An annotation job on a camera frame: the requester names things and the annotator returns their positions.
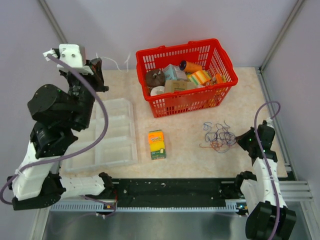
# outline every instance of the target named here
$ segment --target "white roll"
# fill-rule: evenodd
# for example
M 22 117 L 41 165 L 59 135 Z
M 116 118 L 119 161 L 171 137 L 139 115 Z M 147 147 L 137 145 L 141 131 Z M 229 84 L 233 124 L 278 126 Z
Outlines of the white roll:
M 165 87 L 164 86 L 156 86 L 152 88 L 150 96 L 156 96 L 159 94 L 164 94 L 165 93 Z

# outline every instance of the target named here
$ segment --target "cardboard box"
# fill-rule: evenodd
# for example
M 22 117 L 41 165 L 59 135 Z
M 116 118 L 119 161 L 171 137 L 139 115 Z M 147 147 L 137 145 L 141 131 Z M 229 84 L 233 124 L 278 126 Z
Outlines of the cardboard box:
M 165 93 L 174 93 L 176 91 L 185 91 L 196 88 L 196 85 L 190 81 L 167 80 L 164 85 Z
M 178 66 L 169 64 L 168 66 L 166 66 L 163 72 L 164 72 L 166 81 L 167 80 L 188 81 L 186 73 L 184 71 L 181 71 Z
M 148 140 L 150 145 L 151 159 L 165 159 L 167 154 L 164 133 L 162 130 L 150 131 L 148 134 Z

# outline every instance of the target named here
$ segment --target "gray wall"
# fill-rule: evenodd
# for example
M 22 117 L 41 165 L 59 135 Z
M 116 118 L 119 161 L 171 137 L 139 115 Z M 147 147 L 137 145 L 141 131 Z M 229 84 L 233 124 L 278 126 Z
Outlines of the gray wall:
M 308 0 L 265 71 L 291 160 L 320 206 L 320 1 Z
M 42 53 L 59 42 L 35 0 L 3 1 L 0 7 L 0 185 L 22 162 L 33 121 L 27 102 L 45 83 L 63 87 L 56 66 Z M 6 190 L 10 200 L 12 192 Z M 1 239 L 28 239 L 35 210 L 14 211 L 0 203 Z
M 217 38 L 235 66 L 260 66 L 296 0 L 47 0 L 69 42 L 115 59 Z M 104 61 L 104 68 L 115 68 Z

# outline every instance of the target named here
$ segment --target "red basket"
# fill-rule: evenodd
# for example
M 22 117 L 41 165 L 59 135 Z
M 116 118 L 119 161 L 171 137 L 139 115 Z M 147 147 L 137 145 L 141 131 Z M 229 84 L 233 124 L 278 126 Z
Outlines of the red basket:
M 177 46 L 159 46 L 136 54 L 136 70 L 144 99 L 149 102 L 155 118 L 219 106 L 230 88 L 238 83 L 232 63 L 217 39 L 190 41 Z M 182 60 L 202 65 L 211 76 L 219 73 L 226 82 L 174 93 L 150 96 L 145 75 L 152 69 L 178 66 Z

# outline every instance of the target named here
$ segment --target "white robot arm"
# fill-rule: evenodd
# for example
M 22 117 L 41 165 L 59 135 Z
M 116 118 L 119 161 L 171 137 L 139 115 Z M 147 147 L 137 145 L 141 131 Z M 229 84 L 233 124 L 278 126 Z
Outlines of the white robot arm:
M 100 58 L 86 60 L 85 49 L 76 44 L 60 44 L 43 55 L 51 54 L 76 69 L 96 92 L 105 92 Z M 54 159 L 65 154 L 67 148 L 78 138 L 76 131 L 88 128 L 94 97 L 73 74 L 61 65 L 59 72 L 69 84 L 63 92 L 52 84 L 40 87 L 28 102 L 32 118 L 36 121 L 30 134 L 26 155 L 18 169 L 30 163 Z M 9 185 L 13 191 L 14 210 L 48 207 L 60 199 L 90 195 L 107 197 L 113 190 L 111 178 L 106 173 L 92 177 L 61 177 L 50 172 L 53 163 L 36 165 L 20 172 Z
M 277 176 L 278 159 L 276 152 L 271 150 L 276 133 L 270 122 L 263 121 L 257 128 L 257 134 L 260 139 L 257 139 L 255 129 L 252 127 L 245 134 L 236 137 L 237 143 L 249 152 L 253 166 L 253 173 L 241 172 L 235 179 L 235 187 L 244 195 L 247 204 L 248 219 L 245 235 L 251 240 L 271 238 L 288 240 L 297 217 L 294 211 L 288 209 L 280 191 Z M 258 141 L 262 145 L 266 159 Z

